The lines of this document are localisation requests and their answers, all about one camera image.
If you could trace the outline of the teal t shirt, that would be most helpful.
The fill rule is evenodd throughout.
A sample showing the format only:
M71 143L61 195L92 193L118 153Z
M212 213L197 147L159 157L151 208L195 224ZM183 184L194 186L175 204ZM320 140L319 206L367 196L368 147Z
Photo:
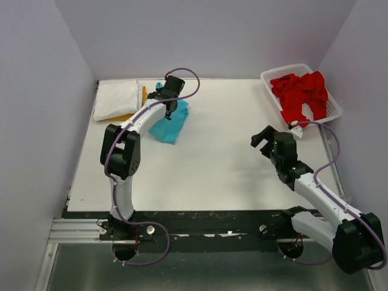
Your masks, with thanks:
M148 130L148 133L159 142L175 144L189 115L188 106L189 103L185 100L177 101L176 110L172 112L170 119L159 120Z

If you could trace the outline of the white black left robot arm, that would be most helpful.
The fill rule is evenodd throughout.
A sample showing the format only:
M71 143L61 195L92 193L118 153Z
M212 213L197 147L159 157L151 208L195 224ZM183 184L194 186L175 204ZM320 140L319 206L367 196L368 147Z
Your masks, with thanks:
M135 230L129 219L135 211L132 180L140 166L141 139L154 124L169 118L177 109L184 85L184 80L167 76L160 89L148 94L139 112L123 123L110 124L105 129L100 163L104 166L112 191L110 214L118 219L113 231L121 239L129 239Z

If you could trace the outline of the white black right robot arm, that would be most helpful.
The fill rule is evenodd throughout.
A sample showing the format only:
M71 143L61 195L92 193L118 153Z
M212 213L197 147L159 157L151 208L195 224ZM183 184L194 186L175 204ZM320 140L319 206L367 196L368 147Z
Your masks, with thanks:
M363 213L335 195L318 179L318 172L298 159L296 140L289 132L268 125L251 137L250 145L266 144L260 152L274 165L279 180L318 211L302 207L282 212L280 233L288 238L306 235L331 254L337 266L353 274L362 269L381 270L387 265L380 219Z

